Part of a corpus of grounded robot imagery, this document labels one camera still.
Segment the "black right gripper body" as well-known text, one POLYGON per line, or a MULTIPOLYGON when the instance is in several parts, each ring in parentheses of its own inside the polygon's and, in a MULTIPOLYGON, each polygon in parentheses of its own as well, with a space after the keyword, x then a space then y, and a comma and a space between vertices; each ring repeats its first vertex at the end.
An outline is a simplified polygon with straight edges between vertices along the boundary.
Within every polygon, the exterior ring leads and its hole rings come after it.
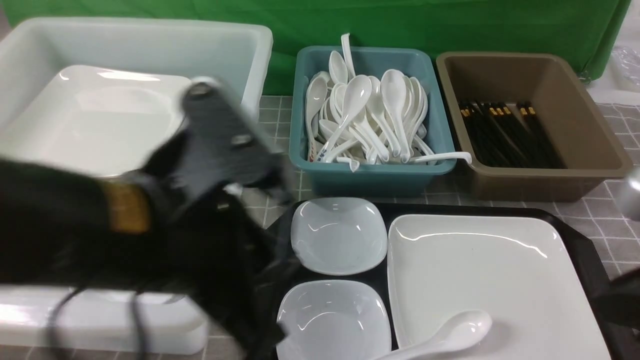
POLYGON ((615 203, 626 218, 640 220, 640 168, 635 167, 615 191, 615 203))

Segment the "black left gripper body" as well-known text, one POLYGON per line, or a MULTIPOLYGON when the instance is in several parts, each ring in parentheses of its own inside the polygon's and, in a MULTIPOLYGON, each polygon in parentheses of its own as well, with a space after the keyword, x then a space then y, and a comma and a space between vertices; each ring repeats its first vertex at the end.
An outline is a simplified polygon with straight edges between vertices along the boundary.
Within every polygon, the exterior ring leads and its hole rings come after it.
POLYGON ((167 251, 187 295, 242 348, 267 360, 286 331, 277 308, 300 261, 254 221, 229 185, 292 203, 282 153, 221 80, 197 77, 180 99, 185 122, 141 168, 162 189, 167 251))

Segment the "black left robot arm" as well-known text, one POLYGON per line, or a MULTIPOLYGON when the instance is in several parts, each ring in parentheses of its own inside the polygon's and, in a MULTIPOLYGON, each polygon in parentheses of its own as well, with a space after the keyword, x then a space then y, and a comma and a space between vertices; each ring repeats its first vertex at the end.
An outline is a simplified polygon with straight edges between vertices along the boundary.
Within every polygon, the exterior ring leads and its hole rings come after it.
POLYGON ((73 287, 46 323, 56 360, 69 359, 58 318, 87 289, 133 291, 139 360, 149 354, 146 292, 189 296, 247 360, 286 339, 278 306, 300 261, 226 191, 236 184, 290 205, 282 152, 221 80, 197 80, 180 106, 178 132, 114 178, 1 160, 1 284, 73 287))

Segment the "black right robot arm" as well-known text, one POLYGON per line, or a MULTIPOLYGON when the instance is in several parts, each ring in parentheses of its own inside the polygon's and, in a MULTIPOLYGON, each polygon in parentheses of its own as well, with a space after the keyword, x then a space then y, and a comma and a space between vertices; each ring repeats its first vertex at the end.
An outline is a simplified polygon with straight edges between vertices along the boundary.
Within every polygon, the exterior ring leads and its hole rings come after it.
MULTIPOLYGON (((640 170, 635 167, 624 178, 617 198, 622 214, 638 222, 640 219, 640 170)), ((591 301, 603 319, 612 324, 640 330, 640 269, 636 268, 611 280, 591 301)))

